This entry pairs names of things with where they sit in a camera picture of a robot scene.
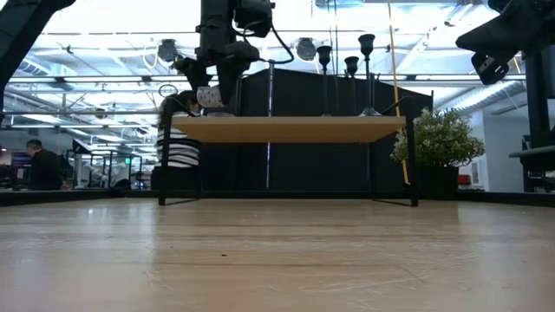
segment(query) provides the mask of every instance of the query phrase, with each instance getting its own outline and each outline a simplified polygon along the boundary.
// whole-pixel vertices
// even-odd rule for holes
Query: black and white striped shirt
[[[156,166],[162,166],[162,147],[164,142],[164,128],[158,129],[158,139],[156,140],[156,150],[159,162]],[[197,140],[187,137],[187,135],[176,128],[172,128],[170,135],[170,153],[167,165],[177,168],[188,168],[199,165],[200,143]]]

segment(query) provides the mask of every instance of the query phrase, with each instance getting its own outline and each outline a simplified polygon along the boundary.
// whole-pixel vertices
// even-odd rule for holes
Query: wooden shelf
[[[205,143],[368,143],[405,127],[404,117],[173,117]]]

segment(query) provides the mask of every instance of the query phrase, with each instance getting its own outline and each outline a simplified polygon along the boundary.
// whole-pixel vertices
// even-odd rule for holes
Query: white wall
[[[523,115],[485,116],[484,134],[489,191],[523,192],[522,165],[519,159],[510,159],[509,154],[522,150],[522,137],[530,134],[528,118]]]
[[[474,112],[470,115],[470,127],[472,127],[472,136],[478,139],[485,140],[486,136],[484,134],[484,114],[482,113],[482,111]],[[473,185],[471,188],[489,191],[489,178],[487,175],[487,150],[484,155],[477,157],[474,160],[477,160],[480,165],[479,171],[481,174],[481,183],[480,185]],[[472,177],[472,167],[470,165],[460,167],[459,174],[467,174]]]

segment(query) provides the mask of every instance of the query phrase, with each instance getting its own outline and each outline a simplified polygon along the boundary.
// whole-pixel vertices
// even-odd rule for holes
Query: potted plant
[[[422,110],[415,119],[416,171],[421,195],[430,199],[454,198],[459,166],[485,152],[484,142],[471,134],[469,119],[455,110]],[[397,134],[391,159],[408,160],[407,133]]]

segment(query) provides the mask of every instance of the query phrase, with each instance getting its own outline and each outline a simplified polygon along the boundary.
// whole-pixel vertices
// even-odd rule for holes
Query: woman
[[[151,180],[153,190],[159,190],[163,183],[167,190],[198,190],[200,183],[199,176],[199,156],[200,142],[187,137],[179,129],[172,127],[170,136],[169,160],[167,171],[162,178],[162,147],[164,142],[164,125],[162,116],[166,112],[173,112],[176,115],[199,114],[200,105],[196,101],[193,91],[185,91],[180,94],[168,96],[160,106],[160,117],[158,124],[158,139],[156,149],[158,151],[159,162],[155,165]]]

